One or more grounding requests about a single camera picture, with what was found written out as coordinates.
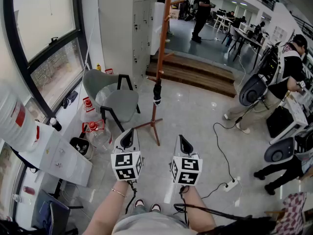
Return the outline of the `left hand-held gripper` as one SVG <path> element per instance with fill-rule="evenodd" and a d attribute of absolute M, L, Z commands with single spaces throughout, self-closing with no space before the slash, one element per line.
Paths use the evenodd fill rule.
<path fill-rule="evenodd" d="M 138 133 L 135 128 L 124 131 L 114 143 L 111 164 L 118 181 L 137 180 L 143 167 Z"/>

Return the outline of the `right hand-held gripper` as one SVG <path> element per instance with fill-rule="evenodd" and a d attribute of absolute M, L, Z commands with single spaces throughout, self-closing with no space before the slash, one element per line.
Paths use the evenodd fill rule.
<path fill-rule="evenodd" d="M 202 172 L 202 164 L 203 159 L 199 157 L 198 151 L 183 135 L 178 135 L 170 168 L 173 183 L 182 186 L 195 186 Z"/>

